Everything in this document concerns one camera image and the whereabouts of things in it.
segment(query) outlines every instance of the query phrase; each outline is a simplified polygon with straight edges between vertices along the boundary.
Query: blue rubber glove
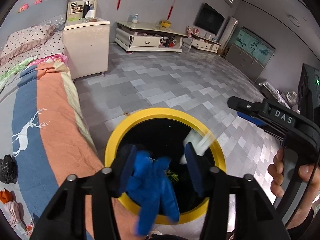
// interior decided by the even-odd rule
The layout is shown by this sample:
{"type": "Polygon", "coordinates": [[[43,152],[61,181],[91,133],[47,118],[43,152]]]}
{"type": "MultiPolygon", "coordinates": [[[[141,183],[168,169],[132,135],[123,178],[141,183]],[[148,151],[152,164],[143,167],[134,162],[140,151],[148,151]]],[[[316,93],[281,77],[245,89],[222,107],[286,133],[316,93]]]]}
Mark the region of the blue rubber glove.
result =
{"type": "Polygon", "coordinates": [[[148,151],[138,151],[134,173],[127,186],[129,197],[141,207],[137,233],[146,236],[159,213],[160,203],[164,215],[173,222],[179,221],[179,208],[172,184],[164,173],[170,158],[150,158],[148,151]]]}

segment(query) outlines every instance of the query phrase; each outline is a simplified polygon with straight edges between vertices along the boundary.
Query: human hand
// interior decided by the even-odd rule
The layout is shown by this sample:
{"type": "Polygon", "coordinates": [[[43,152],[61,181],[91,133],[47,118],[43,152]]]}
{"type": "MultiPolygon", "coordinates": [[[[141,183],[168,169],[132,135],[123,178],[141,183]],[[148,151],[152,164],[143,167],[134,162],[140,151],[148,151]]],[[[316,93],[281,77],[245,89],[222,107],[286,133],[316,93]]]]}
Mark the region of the human hand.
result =
{"type": "MultiPolygon", "coordinates": [[[[273,177],[273,181],[271,182],[270,189],[275,196],[282,197],[284,195],[284,190],[281,187],[284,180],[284,177],[282,175],[283,168],[284,168],[282,148],[278,150],[276,156],[273,158],[273,163],[274,164],[270,164],[268,167],[268,172],[273,177]]],[[[303,181],[305,182],[309,181],[314,166],[315,166],[314,164],[307,164],[299,168],[299,176],[303,181]]],[[[305,197],[298,211],[296,212],[290,224],[288,225],[287,229],[297,227],[306,219],[306,217],[310,212],[312,202],[314,201],[316,196],[319,194],[319,191],[320,191],[320,169],[319,167],[317,167],[316,172],[313,176],[313,179],[305,194],[305,197]]]]}

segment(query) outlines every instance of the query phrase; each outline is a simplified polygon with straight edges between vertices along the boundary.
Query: tile floor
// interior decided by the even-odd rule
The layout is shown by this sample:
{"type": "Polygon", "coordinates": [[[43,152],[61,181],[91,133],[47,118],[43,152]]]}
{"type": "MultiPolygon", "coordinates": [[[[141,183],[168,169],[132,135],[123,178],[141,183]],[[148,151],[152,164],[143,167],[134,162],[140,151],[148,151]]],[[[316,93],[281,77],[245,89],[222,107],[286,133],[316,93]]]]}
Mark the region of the tile floor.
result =
{"type": "MultiPolygon", "coordinates": [[[[170,107],[203,122],[218,138],[227,163],[227,173],[254,174],[273,202],[267,167],[279,141],[252,123],[237,117],[227,99],[238,96],[262,101],[263,96],[248,79],[226,60],[196,49],[181,54],[134,52],[126,54],[110,45],[109,71],[76,81],[85,120],[103,161],[104,149],[124,112],[149,107],[170,107]]],[[[198,239],[204,216],[187,224],[156,226],[163,234],[198,239]]],[[[228,231],[234,228],[235,199],[230,198],[228,231]]]]}

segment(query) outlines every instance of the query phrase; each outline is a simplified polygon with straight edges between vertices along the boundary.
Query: orange stripe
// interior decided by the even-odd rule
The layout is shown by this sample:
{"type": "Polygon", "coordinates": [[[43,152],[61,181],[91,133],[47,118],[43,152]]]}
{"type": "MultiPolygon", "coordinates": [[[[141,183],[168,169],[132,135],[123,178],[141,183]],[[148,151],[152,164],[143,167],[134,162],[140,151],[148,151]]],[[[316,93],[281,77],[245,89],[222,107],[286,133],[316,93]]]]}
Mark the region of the orange stripe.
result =
{"type": "MultiPolygon", "coordinates": [[[[37,108],[39,122],[49,122],[40,129],[48,161],[60,186],[69,174],[86,177],[103,165],[78,131],[75,112],[69,105],[61,74],[53,63],[39,64],[37,77],[37,108]]],[[[86,228],[93,237],[91,198],[86,198],[86,228]]]]}

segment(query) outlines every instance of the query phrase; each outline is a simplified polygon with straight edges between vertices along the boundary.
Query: trash can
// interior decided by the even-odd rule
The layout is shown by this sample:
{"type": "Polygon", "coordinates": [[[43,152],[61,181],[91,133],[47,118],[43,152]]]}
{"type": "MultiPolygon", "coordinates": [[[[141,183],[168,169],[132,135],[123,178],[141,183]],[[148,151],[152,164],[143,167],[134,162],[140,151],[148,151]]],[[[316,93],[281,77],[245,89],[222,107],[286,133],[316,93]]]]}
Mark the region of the trash can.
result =
{"type": "MultiPolygon", "coordinates": [[[[197,219],[206,213],[208,198],[199,198],[193,190],[186,165],[180,164],[183,155],[183,140],[191,129],[201,136],[210,130],[189,114],[169,108],[149,108],[138,111],[124,119],[113,131],[105,151],[105,166],[110,166],[119,149],[127,144],[143,145],[151,152],[152,158],[170,157],[170,171],[178,175],[178,182],[173,183],[177,198],[180,220],[179,224],[197,219]]],[[[204,154],[212,165],[226,171],[226,163],[222,149],[217,140],[204,154]]],[[[129,211],[139,215],[140,207],[123,193],[119,201],[129,211]]],[[[155,221],[156,224],[171,224],[162,215],[161,207],[155,221]]]]}

